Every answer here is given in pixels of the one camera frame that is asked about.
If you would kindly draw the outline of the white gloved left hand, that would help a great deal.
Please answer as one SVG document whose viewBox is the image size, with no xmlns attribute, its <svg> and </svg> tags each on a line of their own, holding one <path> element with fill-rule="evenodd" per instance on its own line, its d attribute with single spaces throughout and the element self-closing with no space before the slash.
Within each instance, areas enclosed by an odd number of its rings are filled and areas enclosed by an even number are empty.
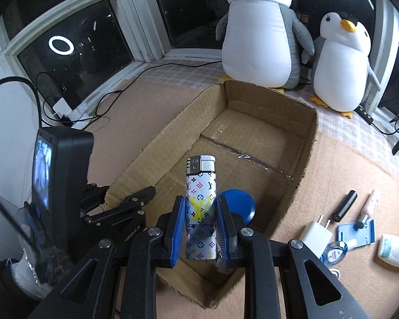
<svg viewBox="0 0 399 319">
<path fill-rule="evenodd" d="M 53 287 L 47 283 L 40 283 L 26 252 L 20 261 L 10 258 L 0 261 L 0 295 L 41 301 L 52 290 Z"/>
</svg>

